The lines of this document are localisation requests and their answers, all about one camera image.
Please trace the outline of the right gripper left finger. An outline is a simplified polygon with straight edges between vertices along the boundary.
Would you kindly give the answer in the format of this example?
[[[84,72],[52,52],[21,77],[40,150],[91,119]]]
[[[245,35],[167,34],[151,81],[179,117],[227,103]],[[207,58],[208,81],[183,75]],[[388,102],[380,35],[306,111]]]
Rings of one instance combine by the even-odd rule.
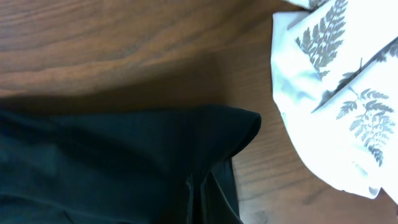
[[[193,174],[188,175],[175,189],[174,223],[194,224],[197,222],[196,189]]]

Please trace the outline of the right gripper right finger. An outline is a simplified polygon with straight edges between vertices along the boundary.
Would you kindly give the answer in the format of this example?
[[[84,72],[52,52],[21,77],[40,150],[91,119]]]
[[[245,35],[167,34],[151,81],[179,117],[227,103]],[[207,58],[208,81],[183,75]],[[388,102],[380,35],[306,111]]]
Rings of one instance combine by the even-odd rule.
[[[232,159],[217,163],[200,189],[205,224],[242,224]]]

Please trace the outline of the black leggings with red waistband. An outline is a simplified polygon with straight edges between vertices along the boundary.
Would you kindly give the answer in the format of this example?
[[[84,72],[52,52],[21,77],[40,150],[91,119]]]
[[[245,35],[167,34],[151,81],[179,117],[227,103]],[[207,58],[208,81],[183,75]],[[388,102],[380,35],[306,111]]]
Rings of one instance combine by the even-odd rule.
[[[2,223],[174,223],[175,189],[201,185],[257,135],[258,113],[186,110],[33,116],[1,111]]]

